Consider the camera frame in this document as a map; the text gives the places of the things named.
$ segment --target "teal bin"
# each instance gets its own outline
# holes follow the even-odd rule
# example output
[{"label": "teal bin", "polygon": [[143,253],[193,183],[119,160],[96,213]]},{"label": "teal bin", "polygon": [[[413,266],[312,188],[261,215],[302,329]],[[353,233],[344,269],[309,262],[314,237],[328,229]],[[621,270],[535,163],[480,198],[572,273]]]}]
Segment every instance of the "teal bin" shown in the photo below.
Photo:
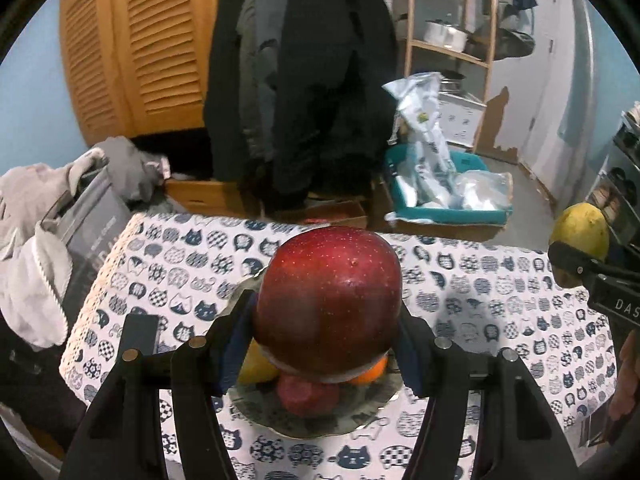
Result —
[{"label": "teal bin", "polygon": [[[406,156],[406,144],[397,144],[386,150],[386,167],[397,166]],[[469,170],[488,171],[482,159],[473,153],[451,152],[451,160],[456,165],[456,170],[464,173]],[[404,198],[398,187],[398,183],[387,173],[386,180],[389,185],[391,200],[394,203],[394,210],[401,218],[410,220],[429,219],[434,224],[445,225],[498,225],[507,223],[509,216],[513,213],[513,208],[507,211],[468,211],[463,209],[430,209],[423,207],[407,207]]]}]

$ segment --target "lemon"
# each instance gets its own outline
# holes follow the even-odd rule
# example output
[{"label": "lemon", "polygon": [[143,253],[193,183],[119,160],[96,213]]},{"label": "lemon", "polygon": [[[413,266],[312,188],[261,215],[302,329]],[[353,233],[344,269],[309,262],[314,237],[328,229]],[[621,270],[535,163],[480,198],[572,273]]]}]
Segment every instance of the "lemon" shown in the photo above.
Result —
[{"label": "lemon", "polygon": [[[589,256],[604,260],[609,251],[609,228],[601,211],[591,204],[581,202],[562,212],[556,220],[549,244],[564,242]],[[556,283],[562,288],[574,288],[580,280],[561,269],[551,270]]]},{"label": "lemon", "polygon": [[275,379],[279,373],[280,371],[262,354],[255,339],[251,339],[251,344],[238,374],[238,383],[266,383]]}]

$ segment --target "tablecloth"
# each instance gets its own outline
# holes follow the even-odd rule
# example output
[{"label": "tablecloth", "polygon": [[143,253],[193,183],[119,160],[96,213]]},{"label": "tablecloth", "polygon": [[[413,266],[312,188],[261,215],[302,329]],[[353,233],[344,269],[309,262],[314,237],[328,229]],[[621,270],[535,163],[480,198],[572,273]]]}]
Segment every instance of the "tablecloth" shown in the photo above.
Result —
[{"label": "tablecloth", "polygon": [[[60,365],[87,404],[114,364],[127,314],[161,317],[158,351],[204,334],[237,283],[263,268],[288,238],[311,227],[197,215],[136,215],[112,249]],[[469,351],[517,351],[564,428],[608,399],[616,381],[609,324],[583,288],[561,290],[545,253],[442,238],[382,234],[402,265],[403,297],[436,335]],[[162,444],[180,462],[172,399],[161,391]],[[457,479],[470,477],[479,420],[470,394]],[[215,402],[240,480],[400,479],[427,401],[404,387],[365,428],[290,440]]]}]

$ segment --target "lace trim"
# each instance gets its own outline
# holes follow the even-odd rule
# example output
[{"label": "lace trim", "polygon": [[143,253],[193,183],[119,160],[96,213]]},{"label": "lace trim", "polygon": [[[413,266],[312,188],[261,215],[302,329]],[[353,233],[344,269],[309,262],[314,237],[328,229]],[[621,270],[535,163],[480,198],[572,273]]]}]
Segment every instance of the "lace trim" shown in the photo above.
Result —
[{"label": "lace trim", "polygon": [[76,324],[71,331],[69,340],[66,342],[66,348],[62,354],[60,366],[58,367],[60,375],[65,381],[67,381],[67,384],[69,380],[68,375],[73,369],[76,359],[78,358],[78,353],[84,344],[86,333],[94,322],[95,311],[100,305],[103,293],[111,283],[111,277],[118,268],[120,257],[124,253],[124,249],[127,247],[131,239],[135,236],[138,226],[144,216],[144,213],[136,213],[132,216],[131,220],[129,220],[129,223],[127,223],[124,231],[121,232],[120,237],[113,246],[113,249],[109,252],[109,256],[107,256],[107,259],[100,268],[98,277],[95,279],[89,294],[84,300],[84,305],[80,310],[78,320],[76,320]]}]

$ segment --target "blue wall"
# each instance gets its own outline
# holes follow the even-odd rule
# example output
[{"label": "blue wall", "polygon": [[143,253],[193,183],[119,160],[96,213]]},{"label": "blue wall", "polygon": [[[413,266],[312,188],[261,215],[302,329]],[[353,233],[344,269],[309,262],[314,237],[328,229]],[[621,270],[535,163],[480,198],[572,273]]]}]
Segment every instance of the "blue wall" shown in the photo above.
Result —
[{"label": "blue wall", "polygon": [[0,64],[0,174],[44,162],[63,166],[86,150],[66,88],[60,0],[47,0]]},{"label": "blue wall", "polygon": [[600,13],[588,4],[593,25],[596,112],[588,166],[599,171],[609,143],[620,127],[620,114],[640,101],[640,75]]}]

